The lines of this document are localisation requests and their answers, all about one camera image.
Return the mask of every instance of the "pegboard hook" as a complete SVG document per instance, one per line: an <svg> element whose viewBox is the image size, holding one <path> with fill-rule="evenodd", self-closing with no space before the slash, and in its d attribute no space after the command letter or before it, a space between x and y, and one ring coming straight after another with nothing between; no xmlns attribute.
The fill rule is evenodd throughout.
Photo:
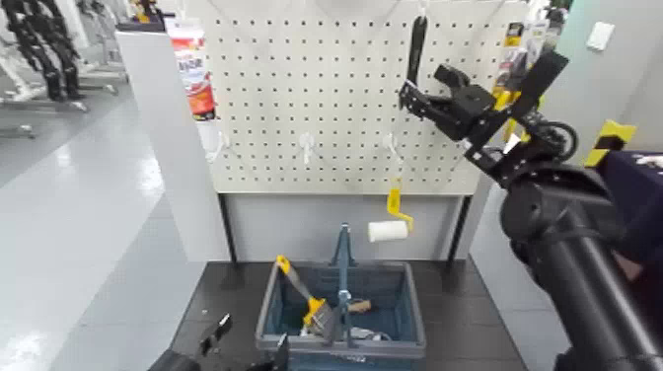
<svg viewBox="0 0 663 371"><path fill-rule="evenodd" d="M426 12L428 12L429 6L430 0L419 0L419 15L421 16L421 22L426 18Z"/></svg>
<svg viewBox="0 0 663 371"><path fill-rule="evenodd" d="M221 151L223 151L226 148L230 148L230 138L222 131L219 131L219 143L217 144L216 150L214 152L208 152L207 155L205 156L207 162L210 164L214 163L214 161L216 161L216 158L219 157Z"/></svg>
<svg viewBox="0 0 663 371"><path fill-rule="evenodd" d="M394 157L396 157L396 161L399 162L399 165L403 164L403 158L399 153L396 151L396 147L399 145L398 139L396 139L396 136L394 136L394 133L389 133L385 135L384 138L382 138L382 146L385 149L388 149Z"/></svg>
<svg viewBox="0 0 663 371"><path fill-rule="evenodd" d="M304 150L304 165L309 165L309 162L311 162L311 153L315 145L316 141L311 133L307 131L300 135L299 146Z"/></svg>

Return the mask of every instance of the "plastic basket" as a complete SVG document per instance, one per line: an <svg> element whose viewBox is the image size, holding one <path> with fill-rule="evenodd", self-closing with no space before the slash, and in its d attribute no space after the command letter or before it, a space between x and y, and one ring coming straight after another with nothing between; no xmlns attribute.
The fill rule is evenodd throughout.
<svg viewBox="0 0 663 371"><path fill-rule="evenodd" d="M353 299L370 299L373 306L370 312L348 315L349 321L344 322L387 334L392 340L356 339L350 343L346 340L329 343L321 337L299 336L308 306L275 264L258 318L257 348L273 353L281 335L288 334L291 370L417 369L425 356L426 340L409 264L388 261L354 263L349 255L347 231L344 225L333 259L333 262L338 261L340 268L319 262L293 265L311 293L326 298L333 308L342 302L338 294L344 285ZM343 241L347 243L347 256L343 253Z"/></svg>

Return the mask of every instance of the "pegboard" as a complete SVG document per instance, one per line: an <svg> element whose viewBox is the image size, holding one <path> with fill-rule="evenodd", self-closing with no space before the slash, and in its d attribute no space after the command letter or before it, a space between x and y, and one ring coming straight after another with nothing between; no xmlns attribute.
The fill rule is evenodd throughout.
<svg viewBox="0 0 663 371"><path fill-rule="evenodd" d="M417 1L198 0L217 102L230 140L211 164L219 192L471 194L479 172L432 122L400 111ZM431 1L419 86L447 94L440 63L491 89L521 1ZM301 146L313 138L310 161ZM393 133L400 163L385 148Z"/></svg>

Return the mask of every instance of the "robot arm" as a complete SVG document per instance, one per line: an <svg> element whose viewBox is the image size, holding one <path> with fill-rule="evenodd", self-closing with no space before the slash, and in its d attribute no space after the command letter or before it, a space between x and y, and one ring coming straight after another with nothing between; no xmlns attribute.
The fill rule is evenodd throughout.
<svg viewBox="0 0 663 371"><path fill-rule="evenodd" d="M57 4L55 4L55 1L53 0L24 0L28 3L28 7L30 8L31 13L34 16L37 17L48 17L46 14L43 13L43 9L41 8L41 4L48 9L48 12L50 12L52 19L52 24L53 24L53 31L61 34L63 37L69 37L68 31L67 31L67 25L64 22L64 17L62 16L62 13L60 13L60 9L57 7Z"/></svg>
<svg viewBox="0 0 663 371"><path fill-rule="evenodd" d="M421 34L421 27L425 30L425 22L415 20L412 35ZM418 64L417 55L420 50L410 51L410 63ZM563 164L577 147L575 131L545 120L536 109L567 62L554 52L543 55L523 80L521 97L503 111L493 109L489 92L442 65L435 78L451 89L451 98L424 95L410 80L399 98L410 113L429 118L452 140L464 141L468 161L507 189L502 230L550 294L572 345L555 369L660 371L663 342L611 254L623 229L618 212L594 172ZM531 139L503 154L486 144L508 118L516 119Z"/></svg>
<svg viewBox="0 0 663 371"><path fill-rule="evenodd" d="M53 101L63 101L60 92L60 74L39 42L37 32L28 22L29 12L23 0L0 0L7 15L7 29L16 36L18 50L35 71L41 71L46 83L48 97Z"/></svg>

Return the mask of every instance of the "black cable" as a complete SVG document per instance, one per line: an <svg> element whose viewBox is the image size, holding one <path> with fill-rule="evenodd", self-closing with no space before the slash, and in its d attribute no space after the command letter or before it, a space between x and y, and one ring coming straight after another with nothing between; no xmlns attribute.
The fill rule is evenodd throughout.
<svg viewBox="0 0 663 371"><path fill-rule="evenodd" d="M568 159L570 159L574 154L575 151L578 149L578 133L575 131L573 126L564 123L564 122L558 122L558 121L547 121L547 122L542 122L539 124L539 127L554 127L558 129L562 129L566 131L568 136L571 139L571 146L566 150L564 153L559 155L559 161L564 162Z"/></svg>

